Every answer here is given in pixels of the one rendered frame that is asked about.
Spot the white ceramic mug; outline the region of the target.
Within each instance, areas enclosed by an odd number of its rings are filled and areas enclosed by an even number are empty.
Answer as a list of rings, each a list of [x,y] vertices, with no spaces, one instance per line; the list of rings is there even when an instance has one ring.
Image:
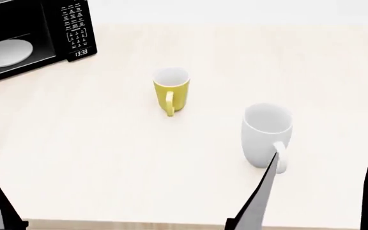
[[[241,146],[245,158],[256,168],[267,168],[277,153],[277,174],[286,172],[286,148],[292,131],[292,115],[285,107],[273,103],[256,103],[247,107],[241,124]]]

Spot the white round turntable plate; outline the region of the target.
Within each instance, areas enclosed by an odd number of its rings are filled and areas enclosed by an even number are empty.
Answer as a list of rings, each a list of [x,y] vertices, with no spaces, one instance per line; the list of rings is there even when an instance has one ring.
[[[33,45],[25,40],[0,42],[0,68],[16,65],[33,53]]]

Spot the yellow mug with white inside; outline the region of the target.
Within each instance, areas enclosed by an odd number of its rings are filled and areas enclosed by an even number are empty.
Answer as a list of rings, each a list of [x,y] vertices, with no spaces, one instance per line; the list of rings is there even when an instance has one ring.
[[[168,116],[186,105],[189,84],[190,76],[183,68],[163,68],[153,75],[158,104]]]

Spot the black microwave oven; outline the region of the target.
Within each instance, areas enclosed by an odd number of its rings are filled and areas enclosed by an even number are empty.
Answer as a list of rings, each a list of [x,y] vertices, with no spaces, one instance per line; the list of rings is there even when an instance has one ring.
[[[0,80],[97,53],[88,0],[0,0],[0,42],[25,40],[33,53],[0,68]]]

